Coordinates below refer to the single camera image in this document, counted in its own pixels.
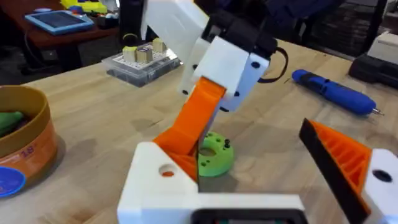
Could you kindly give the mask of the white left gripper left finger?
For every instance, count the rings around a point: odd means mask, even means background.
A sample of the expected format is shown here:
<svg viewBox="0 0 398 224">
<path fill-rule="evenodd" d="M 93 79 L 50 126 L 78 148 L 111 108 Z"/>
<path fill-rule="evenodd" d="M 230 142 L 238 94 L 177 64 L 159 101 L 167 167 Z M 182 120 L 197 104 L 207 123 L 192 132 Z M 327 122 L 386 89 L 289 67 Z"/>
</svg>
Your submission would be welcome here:
<svg viewBox="0 0 398 224">
<path fill-rule="evenodd" d="M 156 143 L 137 145 L 117 208 L 119 223 L 188 223 L 197 183 Z"/>
</svg>

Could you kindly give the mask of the orange white left gripper right finger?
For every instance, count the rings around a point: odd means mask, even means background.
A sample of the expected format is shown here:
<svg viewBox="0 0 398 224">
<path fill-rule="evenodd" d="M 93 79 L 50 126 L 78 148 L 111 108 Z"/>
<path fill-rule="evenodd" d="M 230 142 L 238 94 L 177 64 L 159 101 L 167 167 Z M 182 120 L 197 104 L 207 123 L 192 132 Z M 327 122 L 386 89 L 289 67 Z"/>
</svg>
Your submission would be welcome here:
<svg viewBox="0 0 398 224">
<path fill-rule="evenodd" d="M 299 138 L 345 215 L 346 223 L 397 223 L 397 156 L 314 120 L 304 119 Z"/>
</svg>

